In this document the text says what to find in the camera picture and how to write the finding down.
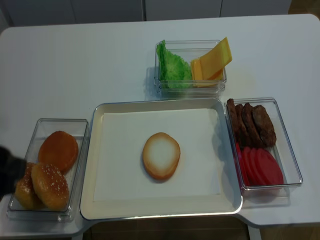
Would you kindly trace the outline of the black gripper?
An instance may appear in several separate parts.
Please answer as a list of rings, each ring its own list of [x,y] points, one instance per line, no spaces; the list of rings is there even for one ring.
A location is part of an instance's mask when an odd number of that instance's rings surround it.
[[[0,147],[0,199],[16,191],[16,185],[25,175],[27,161],[16,157],[11,152]]]

